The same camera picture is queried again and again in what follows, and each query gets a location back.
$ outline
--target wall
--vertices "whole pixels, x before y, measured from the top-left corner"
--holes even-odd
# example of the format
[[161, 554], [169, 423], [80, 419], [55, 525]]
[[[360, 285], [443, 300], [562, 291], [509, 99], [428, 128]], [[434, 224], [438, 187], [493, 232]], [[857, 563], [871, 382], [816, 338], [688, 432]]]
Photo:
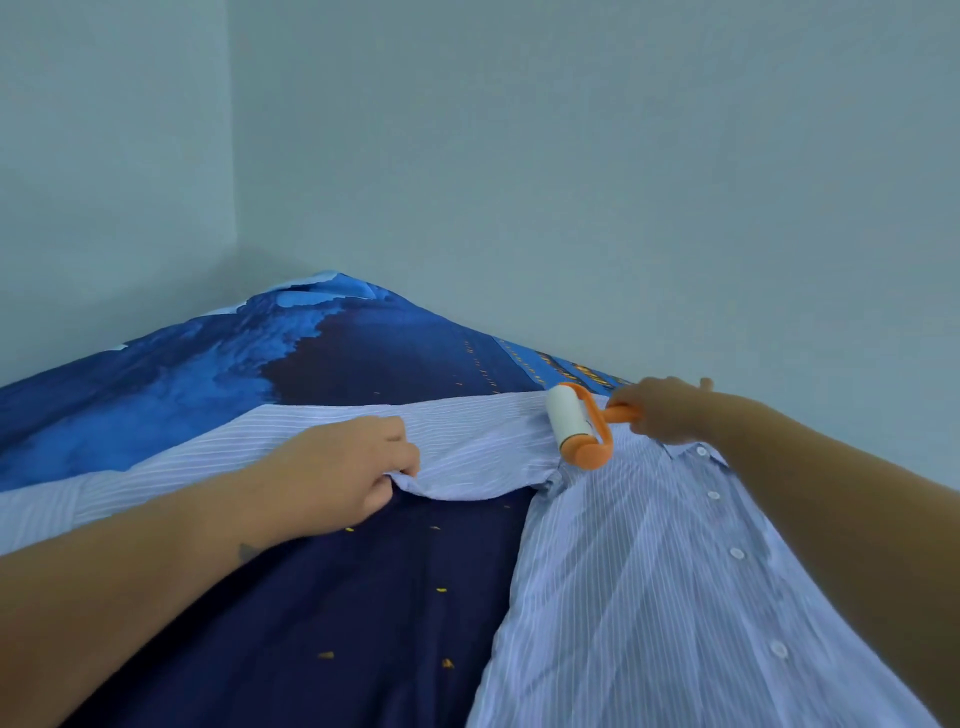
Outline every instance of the wall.
[[230, 303], [225, 0], [0, 0], [0, 384]]
[[231, 0], [245, 285], [336, 268], [960, 484], [960, 9]]

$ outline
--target striped shirt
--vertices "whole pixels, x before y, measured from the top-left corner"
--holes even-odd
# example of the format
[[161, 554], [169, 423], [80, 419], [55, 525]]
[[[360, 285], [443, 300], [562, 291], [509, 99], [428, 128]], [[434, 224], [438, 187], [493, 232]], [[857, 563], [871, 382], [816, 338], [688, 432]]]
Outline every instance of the striped shirt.
[[393, 473], [400, 488], [538, 489], [468, 725], [936, 725], [719, 453], [616, 426], [612, 461], [587, 473], [561, 461], [544, 396], [264, 405], [125, 473], [0, 494], [0, 553], [243, 467], [311, 425], [396, 414], [422, 460], [416, 479]]

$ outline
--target shirt collar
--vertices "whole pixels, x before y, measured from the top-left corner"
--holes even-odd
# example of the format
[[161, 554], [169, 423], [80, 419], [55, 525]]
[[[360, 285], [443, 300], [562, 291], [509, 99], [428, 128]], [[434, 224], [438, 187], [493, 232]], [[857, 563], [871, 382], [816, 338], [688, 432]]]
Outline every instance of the shirt collar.
[[723, 455], [721, 455], [719, 452], [717, 452], [715, 448], [712, 448], [707, 443], [687, 443], [686, 445], [661, 445], [661, 446], [663, 447], [663, 449], [667, 451], [670, 457], [673, 458], [674, 460], [676, 460], [678, 457], [683, 455], [689, 449], [706, 448], [710, 457], [712, 457], [721, 465], [725, 465], [729, 467], [729, 465], [727, 465], [727, 461], [724, 460]]

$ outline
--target white adhesive roll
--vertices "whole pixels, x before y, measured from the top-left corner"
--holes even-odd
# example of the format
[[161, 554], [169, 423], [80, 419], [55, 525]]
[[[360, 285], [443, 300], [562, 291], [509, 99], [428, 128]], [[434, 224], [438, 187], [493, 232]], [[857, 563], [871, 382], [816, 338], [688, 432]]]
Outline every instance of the white adhesive roll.
[[558, 384], [546, 393], [546, 414], [557, 438], [557, 447], [573, 435], [596, 437], [587, 419], [584, 406], [570, 387]]

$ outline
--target lint roller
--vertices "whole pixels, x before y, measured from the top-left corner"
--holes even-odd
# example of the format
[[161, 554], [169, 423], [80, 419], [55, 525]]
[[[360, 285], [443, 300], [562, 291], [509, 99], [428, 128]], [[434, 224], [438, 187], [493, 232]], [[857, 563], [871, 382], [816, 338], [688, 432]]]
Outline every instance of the lint roller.
[[[580, 402], [587, 408], [593, 427], [584, 417]], [[632, 422], [640, 417], [640, 410], [629, 404], [601, 410], [586, 387], [563, 382], [546, 393], [546, 414], [564, 460], [585, 471], [595, 471], [613, 455], [610, 423]]]

